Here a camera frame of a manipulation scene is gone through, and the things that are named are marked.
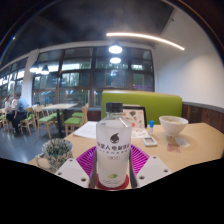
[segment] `bowl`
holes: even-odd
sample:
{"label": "bowl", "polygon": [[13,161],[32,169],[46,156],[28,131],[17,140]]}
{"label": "bowl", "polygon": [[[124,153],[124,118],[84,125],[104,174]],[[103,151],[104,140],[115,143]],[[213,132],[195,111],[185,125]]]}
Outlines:
{"label": "bowl", "polygon": [[188,120],[176,116],[161,116],[159,121],[169,137],[177,136],[188,124]]}

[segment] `table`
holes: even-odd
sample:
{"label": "table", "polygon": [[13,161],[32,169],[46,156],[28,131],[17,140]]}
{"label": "table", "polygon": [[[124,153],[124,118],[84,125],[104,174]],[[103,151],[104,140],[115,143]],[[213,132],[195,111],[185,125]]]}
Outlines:
{"label": "table", "polygon": [[[131,144],[149,156],[157,155],[172,172],[177,172],[190,165],[219,159],[224,150],[224,134],[205,123],[188,124],[178,135],[180,138],[185,138],[190,144],[189,147],[181,147],[181,153],[167,151],[167,144],[175,143],[175,140],[165,135],[161,125],[155,125],[153,129],[153,137],[158,143],[157,146],[145,147],[142,139],[137,138],[131,139]],[[96,145],[95,139],[74,136],[73,133],[65,139],[72,142],[75,158]],[[28,164],[37,166],[35,159]]]}
{"label": "table", "polygon": [[42,108],[43,110],[57,110],[58,133],[60,138],[62,138],[62,133],[61,133],[61,121],[60,121],[59,110],[67,110],[68,108],[74,107],[76,105],[78,104],[77,103],[73,103],[73,104],[59,103],[59,104],[54,104],[54,105]]}

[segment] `ceiling light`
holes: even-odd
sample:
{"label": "ceiling light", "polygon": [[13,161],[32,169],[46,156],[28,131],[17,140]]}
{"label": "ceiling light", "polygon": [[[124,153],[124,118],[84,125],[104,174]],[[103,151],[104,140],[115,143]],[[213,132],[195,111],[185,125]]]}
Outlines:
{"label": "ceiling light", "polygon": [[112,64],[118,64],[121,62],[121,59],[120,58],[111,58],[110,59],[110,63]]}
{"label": "ceiling light", "polygon": [[47,65],[45,65],[41,71],[41,74],[42,75],[48,75],[49,74],[49,70],[48,70],[48,67]]}
{"label": "ceiling light", "polygon": [[109,51],[113,54],[120,54],[122,52],[122,47],[117,42],[115,42],[109,47]]}
{"label": "ceiling light", "polygon": [[39,69],[39,66],[38,66],[37,62],[35,62],[35,63],[32,65],[32,67],[30,68],[30,72],[32,72],[32,73],[36,73],[36,72],[38,71],[38,69]]}
{"label": "ceiling light", "polygon": [[110,36],[124,36],[124,37],[140,37],[140,38],[145,38],[145,39],[150,39],[150,40],[156,40],[162,43],[166,43],[169,45],[172,45],[173,47],[176,47],[180,50],[185,50],[184,47],[175,44],[174,42],[171,42],[169,40],[163,39],[163,38],[159,38],[159,37],[155,37],[155,36],[151,36],[151,35],[144,35],[144,34],[138,34],[138,33],[107,33],[106,34],[108,37]]}

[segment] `booth backrest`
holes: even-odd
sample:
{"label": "booth backrest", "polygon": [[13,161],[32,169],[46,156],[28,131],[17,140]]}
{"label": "booth backrest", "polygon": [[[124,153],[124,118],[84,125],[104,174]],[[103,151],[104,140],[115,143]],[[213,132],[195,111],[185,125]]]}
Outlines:
{"label": "booth backrest", "polygon": [[154,120],[160,124],[159,117],[164,115],[182,115],[182,98],[176,95],[168,95],[154,92],[104,90],[101,102],[101,119],[106,117],[106,103],[121,102],[145,107],[147,124]]}

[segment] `wall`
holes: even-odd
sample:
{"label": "wall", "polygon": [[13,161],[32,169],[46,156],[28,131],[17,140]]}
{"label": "wall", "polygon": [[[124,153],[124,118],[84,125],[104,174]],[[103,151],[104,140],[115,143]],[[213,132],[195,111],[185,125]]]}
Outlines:
{"label": "wall", "polygon": [[222,61],[202,28],[175,9],[162,34],[185,51],[159,44],[154,51],[155,91],[175,94],[183,101],[224,108]]}

